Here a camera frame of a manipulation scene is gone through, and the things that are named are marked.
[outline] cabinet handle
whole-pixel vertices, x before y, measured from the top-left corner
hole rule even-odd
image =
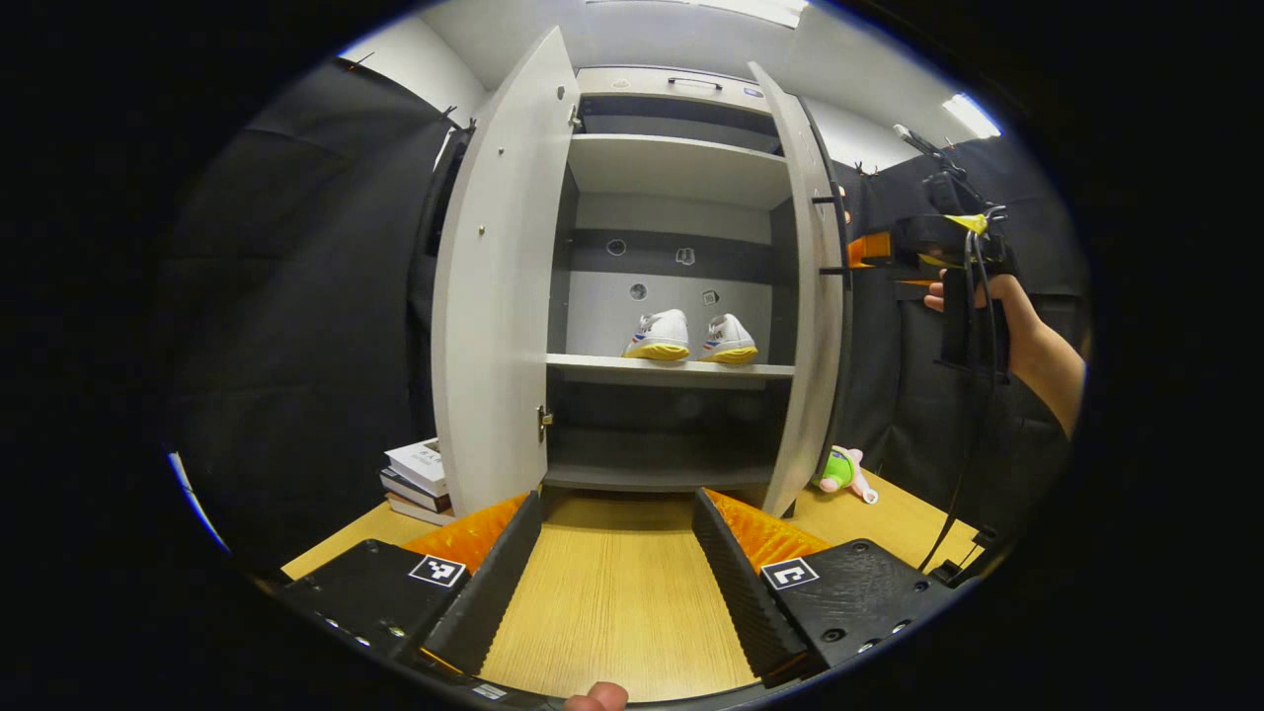
[[[724,90],[724,87],[720,86],[720,83],[715,82],[715,81],[707,81],[704,78],[689,78],[686,76],[667,77],[667,83],[676,83],[678,81],[695,81],[698,83],[705,83],[708,86],[714,86],[715,91],[723,91]]]

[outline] wooden table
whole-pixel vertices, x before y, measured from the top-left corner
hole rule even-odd
[[[799,493],[793,522],[832,544],[867,538],[919,564],[944,514],[866,476],[881,496],[876,505],[848,491],[809,488]],[[632,701],[753,683],[690,530],[691,506],[691,495],[602,492],[566,492],[551,502],[479,677],[561,697],[583,693],[595,681],[613,681]],[[297,579],[367,538],[403,544],[436,528],[380,504],[282,571]],[[959,563],[975,533],[956,522],[935,562]]]

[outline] ceiling light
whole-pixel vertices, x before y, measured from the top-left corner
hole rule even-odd
[[[808,6],[808,0],[588,0],[589,5],[598,3],[681,3],[717,8],[731,13],[741,13],[781,27],[799,27],[799,14]]]
[[[958,121],[966,124],[966,128],[975,132],[975,135],[978,138],[1001,135],[1001,129],[996,128],[996,124],[987,118],[987,114],[978,108],[978,104],[975,104],[964,94],[958,94],[944,101],[944,109],[948,109],[952,115],[957,116]]]

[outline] open cabinet door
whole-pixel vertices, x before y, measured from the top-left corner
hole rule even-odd
[[[799,333],[795,339],[794,380],[786,411],[781,448],[763,510],[781,515],[795,501],[822,466],[829,417],[838,381],[842,343],[843,283],[837,276],[822,276],[822,267],[843,263],[842,233],[834,206],[813,204],[814,197],[833,195],[825,157],[820,154],[803,105],[777,86],[758,65],[751,62],[760,89],[769,100],[772,120],[781,135],[790,170],[790,197],[799,250]]]
[[[579,85],[561,30],[518,62],[478,119],[435,278],[435,425],[453,510],[535,488],[546,469],[549,286]]]

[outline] cabinet shelf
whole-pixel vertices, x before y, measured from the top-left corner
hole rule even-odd
[[[771,210],[790,197],[786,159],[722,143],[579,134],[568,157],[580,192],[631,192]]]
[[[758,386],[758,381],[789,380],[794,366],[727,366],[724,363],[699,363],[698,361],[651,361],[647,358],[616,358],[611,356],[573,356],[549,353],[545,364],[568,373],[581,374],[588,382],[645,383],[666,386],[732,387]]]
[[[550,435],[544,483],[604,491],[767,486],[775,450],[750,440],[676,433],[564,429]]]

